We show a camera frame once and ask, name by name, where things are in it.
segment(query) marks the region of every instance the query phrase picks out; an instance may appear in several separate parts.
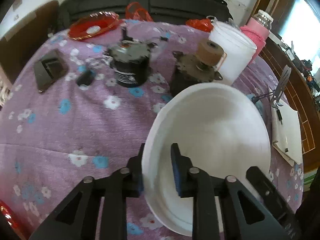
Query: metal bolt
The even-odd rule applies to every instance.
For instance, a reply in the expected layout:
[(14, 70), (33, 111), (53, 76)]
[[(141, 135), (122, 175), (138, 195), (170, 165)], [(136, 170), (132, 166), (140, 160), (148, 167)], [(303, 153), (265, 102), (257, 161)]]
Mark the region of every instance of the metal bolt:
[(93, 182), (93, 177), (86, 176), (86, 177), (84, 177), (83, 182), (84, 183), (91, 183), (91, 182)]
[(227, 176), (227, 181), (233, 183), (233, 182), (237, 181), (237, 178), (235, 176), (233, 176), (233, 175), (229, 175), (229, 176)]
[(199, 173), (199, 169), (198, 169), (197, 167), (191, 167), (191, 168), (189, 169), (189, 172), (190, 172), (191, 174), (197, 174), (197, 173)]
[(121, 168), (121, 170), (120, 170), (120, 173), (121, 174), (127, 174), (127, 173), (129, 173), (130, 172), (130, 170), (129, 170), (129, 168), (127, 168), (127, 167), (123, 167), (123, 168)]

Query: orange object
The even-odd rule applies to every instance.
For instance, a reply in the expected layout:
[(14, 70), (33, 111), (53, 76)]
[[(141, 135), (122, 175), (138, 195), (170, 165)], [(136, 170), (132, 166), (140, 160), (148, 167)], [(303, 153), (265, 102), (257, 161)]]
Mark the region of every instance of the orange object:
[(187, 20), (186, 25), (207, 33), (211, 32), (213, 29), (213, 25), (211, 24), (210, 19)]
[(68, 37), (83, 40), (116, 29), (123, 21), (115, 12), (98, 12), (79, 19), (71, 25)]
[(148, 11), (138, 2), (130, 3), (125, 9), (125, 18), (139, 21), (153, 22)]
[(17, 219), (16, 215), (12, 212), (12, 210), (0, 200), (0, 211), (4, 215), (8, 224), (11, 226), (12, 230), (22, 239), (29, 239), (30, 233), (22, 226), (22, 224)]

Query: floral tablecloth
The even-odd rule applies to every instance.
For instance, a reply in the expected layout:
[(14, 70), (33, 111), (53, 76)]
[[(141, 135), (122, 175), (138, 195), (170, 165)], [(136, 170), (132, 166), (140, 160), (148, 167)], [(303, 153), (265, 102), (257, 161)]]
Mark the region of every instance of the floral tablecloth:
[[(87, 175), (110, 175), (137, 155), (157, 113), (172, 98), (168, 90), (175, 64), (173, 50), (193, 53), (208, 37), (188, 26), (127, 21), (128, 35), (147, 40), (161, 32), (169, 41), (155, 49), (153, 73), (140, 87), (117, 85), (113, 70), (98, 58), (109, 44), (119, 41), (119, 29), (86, 41), (57, 33), (34, 54), (16, 80), (10, 100), (0, 113), (0, 199), (23, 223), (35, 230), (59, 202)], [(58, 49), (68, 74), (44, 94), (37, 92), (33, 64)], [(78, 87), (75, 78), (88, 66), (96, 72), (89, 87)], [(244, 94), (268, 92), (277, 79), (257, 57), (233, 86)], [(261, 114), (271, 139), (271, 111), (262, 100)], [(270, 180), (295, 211), (302, 197), (303, 167), (293, 168), (271, 148)], [(128, 199), (129, 239), (187, 239), (162, 226), (151, 214), (144, 197)]]

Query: white bowl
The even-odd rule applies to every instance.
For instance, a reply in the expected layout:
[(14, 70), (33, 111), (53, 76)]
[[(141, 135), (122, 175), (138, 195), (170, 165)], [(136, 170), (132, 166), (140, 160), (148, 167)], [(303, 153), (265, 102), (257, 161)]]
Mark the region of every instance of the white bowl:
[(209, 175), (236, 176), (254, 195), (245, 178), (250, 166), (268, 174), (270, 142), (254, 104), (239, 90), (219, 83), (191, 86), (175, 96), (156, 117), (142, 156), (145, 198), (167, 228), (192, 235), (193, 198), (181, 199), (173, 179), (170, 148)]

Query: white bucket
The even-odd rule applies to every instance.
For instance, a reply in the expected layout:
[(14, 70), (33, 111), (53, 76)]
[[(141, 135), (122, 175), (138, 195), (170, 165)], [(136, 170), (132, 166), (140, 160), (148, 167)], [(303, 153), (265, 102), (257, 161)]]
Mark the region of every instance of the white bucket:
[(145, 198), (167, 228), (192, 235), (193, 198), (180, 198), (173, 179), (170, 148), (211, 176), (236, 176), (255, 196), (245, 175), (270, 168), (270, 141), (255, 105), (239, 90), (218, 83), (186, 88), (158, 113), (142, 155)]
[(218, 63), (222, 81), (231, 86), (255, 54), (257, 46), (244, 33), (229, 24), (216, 21), (209, 40), (219, 44), (225, 55)]

